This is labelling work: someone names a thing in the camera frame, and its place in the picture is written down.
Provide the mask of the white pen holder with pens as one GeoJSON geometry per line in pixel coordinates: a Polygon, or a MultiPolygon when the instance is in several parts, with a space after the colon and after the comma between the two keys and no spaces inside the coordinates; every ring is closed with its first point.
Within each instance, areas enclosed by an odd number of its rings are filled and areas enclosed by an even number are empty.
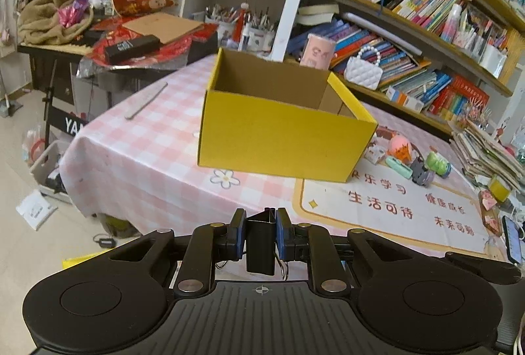
{"type": "Polygon", "coordinates": [[[269,10],[255,12],[248,3],[205,9],[205,23],[215,24],[218,46],[241,52],[268,55],[276,35],[276,22],[269,10]]]}

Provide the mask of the pink checked tablecloth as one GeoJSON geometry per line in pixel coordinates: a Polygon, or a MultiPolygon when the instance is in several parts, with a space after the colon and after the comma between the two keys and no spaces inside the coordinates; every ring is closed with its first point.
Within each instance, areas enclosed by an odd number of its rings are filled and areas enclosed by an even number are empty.
{"type": "MultiPolygon", "coordinates": [[[[205,90],[217,55],[164,78],[168,87],[133,120],[124,118],[127,98],[76,135],[60,176],[82,214],[105,213],[144,234],[190,234],[202,224],[229,222],[238,208],[283,207],[292,222],[306,222],[293,207],[295,181],[306,179],[199,166],[205,90]]],[[[337,235],[350,229],[310,223],[337,235]]],[[[490,258],[505,260],[504,241],[490,235],[497,243],[490,258]]]]}

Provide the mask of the pink plush chick toy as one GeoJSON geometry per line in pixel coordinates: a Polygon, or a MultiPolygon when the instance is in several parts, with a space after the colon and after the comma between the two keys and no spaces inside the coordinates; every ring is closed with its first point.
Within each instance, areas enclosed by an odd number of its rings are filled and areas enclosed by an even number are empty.
{"type": "Polygon", "coordinates": [[[388,153],[405,165],[412,163],[413,148],[409,139],[401,134],[395,134],[389,141],[388,153]]]}

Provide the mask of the cartoon printed desk mat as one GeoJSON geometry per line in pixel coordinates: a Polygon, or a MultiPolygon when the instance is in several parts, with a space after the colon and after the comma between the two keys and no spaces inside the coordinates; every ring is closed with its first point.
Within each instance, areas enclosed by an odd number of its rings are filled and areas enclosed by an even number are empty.
{"type": "Polygon", "coordinates": [[[479,201],[455,174],[420,186],[383,161],[363,158],[347,183],[296,180],[293,207],[306,222],[363,228],[424,249],[482,257],[497,250],[479,201]]]}

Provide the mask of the brown cardboard sheet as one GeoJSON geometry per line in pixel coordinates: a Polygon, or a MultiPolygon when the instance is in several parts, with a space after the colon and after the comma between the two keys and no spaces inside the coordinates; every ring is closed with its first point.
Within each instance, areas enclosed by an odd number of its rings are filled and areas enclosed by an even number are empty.
{"type": "Polygon", "coordinates": [[[142,36],[156,36],[163,45],[200,30],[204,23],[177,17],[166,12],[155,12],[131,21],[123,27],[142,36]]]}

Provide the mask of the small white printed box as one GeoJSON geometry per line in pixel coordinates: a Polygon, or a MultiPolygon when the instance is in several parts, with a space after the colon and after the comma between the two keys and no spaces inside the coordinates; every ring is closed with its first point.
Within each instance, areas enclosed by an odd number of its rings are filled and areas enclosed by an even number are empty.
{"type": "Polygon", "coordinates": [[[373,165],[380,163],[386,156],[388,148],[376,137],[368,144],[364,152],[364,158],[373,165]]]}

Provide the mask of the yellow cardboard box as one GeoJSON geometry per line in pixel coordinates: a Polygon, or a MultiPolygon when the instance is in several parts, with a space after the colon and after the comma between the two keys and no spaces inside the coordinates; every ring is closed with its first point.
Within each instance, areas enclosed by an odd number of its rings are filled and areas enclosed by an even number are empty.
{"type": "Polygon", "coordinates": [[[198,164],[344,183],[376,128],[334,73],[221,49],[205,90],[198,164]]]}

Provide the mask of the green blue toy car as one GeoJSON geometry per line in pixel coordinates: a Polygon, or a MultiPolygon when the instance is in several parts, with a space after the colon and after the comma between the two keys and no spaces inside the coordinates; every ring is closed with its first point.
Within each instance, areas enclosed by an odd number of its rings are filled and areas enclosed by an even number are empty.
{"type": "Polygon", "coordinates": [[[446,160],[440,153],[430,151],[425,158],[426,167],[436,173],[439,177],[448,178],[452,170],[450,162],[446,160]]]}

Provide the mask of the white quilted pearl handbag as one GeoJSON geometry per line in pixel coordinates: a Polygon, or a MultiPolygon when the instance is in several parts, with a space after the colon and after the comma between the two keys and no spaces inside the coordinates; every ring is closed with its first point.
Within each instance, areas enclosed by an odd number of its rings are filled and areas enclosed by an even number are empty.
{"type": "Polygon", "coordinates": [[[383,76],[383,70],[379,66],[380,61],[381,54],[374,46],[365,45],[361,47],[358,55],[350,57],[347,61],[344,72],[345,80],[375,91],[383,76]],[[375,61],[363,60],[362,56],[366,52],[372,52],[375,61]]]}

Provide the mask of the grey purple toy figure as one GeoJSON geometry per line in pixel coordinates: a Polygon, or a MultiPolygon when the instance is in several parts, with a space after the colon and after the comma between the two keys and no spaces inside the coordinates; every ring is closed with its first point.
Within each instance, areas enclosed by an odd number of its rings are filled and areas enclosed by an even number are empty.
{"type": "Polygon", "coordinates": [[[416,158],[410,165],[412,182],[418,186],[430,187],[434,178],[434,171],[430,170],[421,158],[416,158]]]}

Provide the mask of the smartphone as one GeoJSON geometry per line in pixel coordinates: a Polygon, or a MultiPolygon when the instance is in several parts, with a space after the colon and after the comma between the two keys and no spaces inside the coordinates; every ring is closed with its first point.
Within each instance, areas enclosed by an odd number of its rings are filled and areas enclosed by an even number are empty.
{"type": "Polygon", "coordinates": [[[502,218],[508,260],[517,265],[522,264],[520,233],[517,224],[508,216],[502,218]]]}

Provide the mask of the stack of papers and magazines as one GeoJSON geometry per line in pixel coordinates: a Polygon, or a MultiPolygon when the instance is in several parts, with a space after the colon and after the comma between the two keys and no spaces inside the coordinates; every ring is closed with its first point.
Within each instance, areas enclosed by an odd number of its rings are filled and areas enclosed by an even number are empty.
{"type": "Polygon", "coordinates": [[[512,189],[524,193],[524,165],[490,135],[470,121],[464,128],[452,129],[451,134],[450,146],[467,176],[497,175],[512,189]]]}

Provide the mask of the pink cartoon cup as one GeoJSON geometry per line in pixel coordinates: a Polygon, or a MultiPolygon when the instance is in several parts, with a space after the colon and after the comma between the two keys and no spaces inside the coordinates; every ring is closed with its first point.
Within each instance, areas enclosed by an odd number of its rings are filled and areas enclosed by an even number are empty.
{"type": "Polygon", "coordinates": [[[309,34],[300,65],[318,70],[328,70],[335,54],[336,42],[330,38],[309,34]]]}

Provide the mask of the wooden bookshelf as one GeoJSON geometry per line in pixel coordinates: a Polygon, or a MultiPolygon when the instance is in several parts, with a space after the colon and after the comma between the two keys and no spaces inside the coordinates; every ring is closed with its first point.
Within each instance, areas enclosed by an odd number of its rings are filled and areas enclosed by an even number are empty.
{"type": "Polygon", "coordinates": [[[485,70],[472,58],[460,52],[455,46],[441,40],[437,35],[417,26],[414,22],[400,17],[368,0],[335,0],[348,7],[351,12],[362,18],[367,18],[375,25],[388,30],[405,39],[424,52],[424,55],[438,63],[444,64],[451,70],[465,76],[477,78],[480,82],[491,87],[499,95],[510,99],[516,97],[514,86],[511,84],[516,65],[524,52],[524,21],[517,16],[504,0],[471,0],[474,6],[488,15],[493,21],[507,28],[508,46],[511,48],[505,61],[502,73],[496,78],[485,70]]]}

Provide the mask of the beige fuzzy blanket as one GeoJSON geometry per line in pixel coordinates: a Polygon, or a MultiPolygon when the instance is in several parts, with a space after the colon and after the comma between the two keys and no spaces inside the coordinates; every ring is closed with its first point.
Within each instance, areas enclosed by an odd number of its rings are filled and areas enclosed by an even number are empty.
{"type": "Polygon", "coordinates": [[[18,40],[26,45],[65,45],[84,32],[93,22],[90,6],[80,13],[80,21],[65,27],[60,12],[75,0],[32,0],[22,9],[18,19],[18,40]]]}

